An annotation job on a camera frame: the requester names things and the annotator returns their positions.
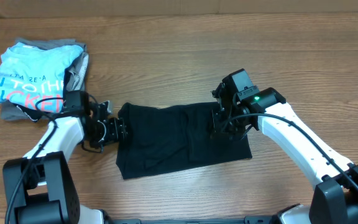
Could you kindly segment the black t-shirt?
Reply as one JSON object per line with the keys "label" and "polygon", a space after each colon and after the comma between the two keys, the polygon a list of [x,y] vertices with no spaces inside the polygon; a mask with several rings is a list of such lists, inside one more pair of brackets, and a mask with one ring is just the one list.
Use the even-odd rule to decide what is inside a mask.
{"label": "black t-shirt", "polygon": [[217,103],[153,108],[126,103],[118,112],[127,136],[116,164],[123,179],[252,158],[247,137],[213,134]]}

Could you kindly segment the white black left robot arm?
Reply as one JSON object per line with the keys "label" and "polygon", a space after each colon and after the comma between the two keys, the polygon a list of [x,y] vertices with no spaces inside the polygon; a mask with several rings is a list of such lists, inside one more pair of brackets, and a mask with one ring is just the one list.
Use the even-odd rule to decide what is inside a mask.
{"label": "white black left robot arm", "polygon": [[82,205],[70,174],[68,161],[77,146],[101,154],[104,147],[124,142],[123,119],[113,118],[109,101],[98,102],[89,93],[69,91],[62,97],[48,97],[35,103],[57,101],[58,113],[42,114],[48,129],[37,145],[19,159],[7,161],[2,174],[7,209],[5,224],[16,223],[113,223],[107,212]]}

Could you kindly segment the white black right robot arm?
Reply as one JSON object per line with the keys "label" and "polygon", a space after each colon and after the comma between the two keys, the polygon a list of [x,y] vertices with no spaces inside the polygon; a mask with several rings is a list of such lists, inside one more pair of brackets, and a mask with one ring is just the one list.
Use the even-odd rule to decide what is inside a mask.
{"label": "white black right robot arm", "polygon": [[313,189],[309,206],[300,203],[253,223],[358,223],[358,164],[336,152],[293,111],[276,89],[259,90],[240,69],[222,79],[212,92],[220,109],[213,132],[246,136],[254,128],[276,144],[304,173]]}

